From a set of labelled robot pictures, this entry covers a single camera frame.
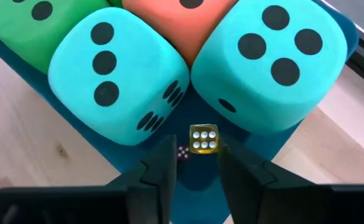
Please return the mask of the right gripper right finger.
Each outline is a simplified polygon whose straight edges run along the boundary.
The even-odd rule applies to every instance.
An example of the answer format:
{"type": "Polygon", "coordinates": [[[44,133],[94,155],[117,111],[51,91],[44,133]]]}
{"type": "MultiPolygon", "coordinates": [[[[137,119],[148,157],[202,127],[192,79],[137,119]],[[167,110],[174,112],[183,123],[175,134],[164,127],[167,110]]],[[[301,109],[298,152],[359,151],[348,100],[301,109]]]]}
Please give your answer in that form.
{"type": "Polygon", "coordinates": [[[234,224],[364,224],[364,184],[315,184],[222,137],[220,180],[234,224]]]}

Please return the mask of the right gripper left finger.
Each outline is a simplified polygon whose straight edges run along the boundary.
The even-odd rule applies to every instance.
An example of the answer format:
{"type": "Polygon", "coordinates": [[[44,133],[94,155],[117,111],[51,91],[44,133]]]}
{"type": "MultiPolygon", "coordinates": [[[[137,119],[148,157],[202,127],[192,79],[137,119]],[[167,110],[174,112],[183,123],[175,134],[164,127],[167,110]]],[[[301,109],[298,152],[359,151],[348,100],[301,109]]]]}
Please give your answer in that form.
{"type": "Polygon", "coordinates": [[[169,224],[177,138],[106,185],[0,189],[0,224],[169,224]]]}

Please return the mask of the small pink die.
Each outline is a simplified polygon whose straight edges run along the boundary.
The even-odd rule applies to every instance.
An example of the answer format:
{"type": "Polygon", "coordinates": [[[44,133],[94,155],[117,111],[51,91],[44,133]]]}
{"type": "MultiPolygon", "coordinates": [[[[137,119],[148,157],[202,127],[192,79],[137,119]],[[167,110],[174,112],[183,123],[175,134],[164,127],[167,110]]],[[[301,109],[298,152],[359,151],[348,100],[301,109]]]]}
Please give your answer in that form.
{"type": "Polygon", "coordinates": [[[177,158],[178,160],[189,160],[191,157],[190,149],[187,146],[179,146],[177,148],[177,158]]]}

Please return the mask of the small yellow die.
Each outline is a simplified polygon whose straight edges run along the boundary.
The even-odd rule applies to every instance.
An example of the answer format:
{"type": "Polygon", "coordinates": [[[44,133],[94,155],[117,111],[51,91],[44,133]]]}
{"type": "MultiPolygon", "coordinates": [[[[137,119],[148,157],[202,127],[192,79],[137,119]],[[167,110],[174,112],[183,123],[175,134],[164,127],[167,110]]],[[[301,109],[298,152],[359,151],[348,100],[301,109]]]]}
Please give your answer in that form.
{"type": "Polygon", "coordinates": [[[220,135],[215,124],[192,124],[189,130],[189,149],[194,154],[214,154],[218,151],[220,135]]]}

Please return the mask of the teal foam die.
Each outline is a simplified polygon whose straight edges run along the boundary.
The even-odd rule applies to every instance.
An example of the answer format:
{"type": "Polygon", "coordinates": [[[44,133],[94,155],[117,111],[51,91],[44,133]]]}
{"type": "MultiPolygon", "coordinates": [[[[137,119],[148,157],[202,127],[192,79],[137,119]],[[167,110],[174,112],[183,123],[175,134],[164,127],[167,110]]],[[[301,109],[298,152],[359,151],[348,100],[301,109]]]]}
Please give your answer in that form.
{"type": "Polygon", "coordinates": [[[61,41],[49,66],[54,95],[111,141],[135,146],[167,119],[189,85],[173,46],[133,13],[97,10],[61,41]]]}
{"type": "Polygon", "coordinates": [[[197,55],[191,81],[229,121],[270,134],[304,119],[346,58],[342,29],[313,0],[238,0],[197,55]]]}

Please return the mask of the orange foam die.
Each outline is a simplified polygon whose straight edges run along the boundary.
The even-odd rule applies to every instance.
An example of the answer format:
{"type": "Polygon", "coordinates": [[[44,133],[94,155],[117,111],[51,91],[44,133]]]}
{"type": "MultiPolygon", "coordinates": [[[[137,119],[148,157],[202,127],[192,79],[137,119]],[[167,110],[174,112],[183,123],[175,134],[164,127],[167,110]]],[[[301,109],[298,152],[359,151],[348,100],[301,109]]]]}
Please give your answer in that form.
{"type": "Polygon", "coordinates": [[[172,42],[191,66],[217,24],[237,0],[122,0],[134,13],[172,42]]]}

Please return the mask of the blue plastic bin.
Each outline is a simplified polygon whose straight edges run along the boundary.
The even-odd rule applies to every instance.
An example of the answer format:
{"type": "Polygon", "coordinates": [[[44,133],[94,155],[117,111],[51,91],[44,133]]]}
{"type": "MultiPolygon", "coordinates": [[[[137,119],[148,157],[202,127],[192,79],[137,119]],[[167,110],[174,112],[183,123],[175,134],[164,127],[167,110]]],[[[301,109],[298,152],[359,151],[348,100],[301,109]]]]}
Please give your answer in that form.
{"type": "MultiPolygon", "coordinates": [[[[130,168],[148,148],[148,143],[136,147],[121,146],[83,124],[52,93],[47,73],[29,65],[1,40],[0,57],[116,169],[130,168]]],[[[175,224],[218,224],[226,220],[229,211],[225,197],[220,193],[218,177],[213,156],[202,156],[181,163],[171,215],[175,224]]]]}

